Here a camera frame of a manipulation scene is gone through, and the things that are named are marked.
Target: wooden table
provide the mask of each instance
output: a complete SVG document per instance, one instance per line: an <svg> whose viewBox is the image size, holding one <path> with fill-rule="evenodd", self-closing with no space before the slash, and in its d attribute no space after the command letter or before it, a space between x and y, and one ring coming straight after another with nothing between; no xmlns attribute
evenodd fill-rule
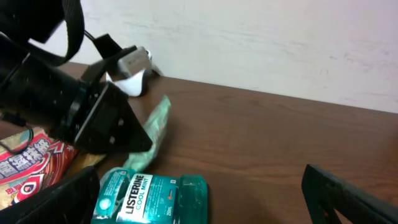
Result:
<svg viewBox="0 0 398 224"><path fill-rule="evenodd" d="M78 77L85 66L63 69ZM131 99L142 122L164 94L169 129L147 172L204 176L210 223L310 223L300 188L307 164L398 206L398 114L162 77ZM126 156L110 156L100 174Z"/></svg>

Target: black strap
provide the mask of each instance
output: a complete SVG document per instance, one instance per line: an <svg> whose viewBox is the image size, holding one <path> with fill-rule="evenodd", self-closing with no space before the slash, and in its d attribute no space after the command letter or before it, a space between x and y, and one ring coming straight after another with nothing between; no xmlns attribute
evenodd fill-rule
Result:
<svg viewBox="0 0 398 224"><path fill-rule="evenodd" d="M54 67L68 62L79 51L85 31L84 15L80 0L62 0L62 8L68 32L68 50L66 56L61 57L52 54L30 43L26 46L31 55L37 57L47 65Z"/></svg>

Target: wall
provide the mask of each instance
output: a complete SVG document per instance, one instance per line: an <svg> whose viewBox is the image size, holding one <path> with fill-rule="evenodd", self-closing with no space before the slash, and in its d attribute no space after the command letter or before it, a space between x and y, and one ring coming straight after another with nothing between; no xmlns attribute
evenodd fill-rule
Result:
<svg viewBox="0 0 398 224"><path fill-rule="evenodd" d="M398 1L82 0L168 77L398 113ZM61 26L45 48L66 52ZM74 62L100 56L85 40Z"/></svg>

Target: green object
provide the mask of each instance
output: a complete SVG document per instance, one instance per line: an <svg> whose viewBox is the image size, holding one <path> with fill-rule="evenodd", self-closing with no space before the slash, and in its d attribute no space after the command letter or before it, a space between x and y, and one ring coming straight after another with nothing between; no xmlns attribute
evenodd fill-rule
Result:
<svg viewBox="0 0 398 224"><path fill-rule="evenodd" d="M207 183L199 175L180 178L113 168L101 179L92 224L206 224Z"/></svg>
<svg viewBox="0 0 398 224"><path fill-rule="evenodd" d="M170 109L170 100L167 96L164 96L143 125L145 132L152 140L152 147L147 152L130 153L129 159L124 163L123 168L142 172L154 160L166 134Z"/></svg>

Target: mouthwash bottle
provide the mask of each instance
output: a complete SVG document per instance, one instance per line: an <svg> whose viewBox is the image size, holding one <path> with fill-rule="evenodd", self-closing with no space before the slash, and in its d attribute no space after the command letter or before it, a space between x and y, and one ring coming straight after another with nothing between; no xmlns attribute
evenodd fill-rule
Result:
<svg viewBox="0 0 398 224"><path fill-rule="evenodd" d="M92 224L206 224L207 183L113 168L101 179Z"/></svg>

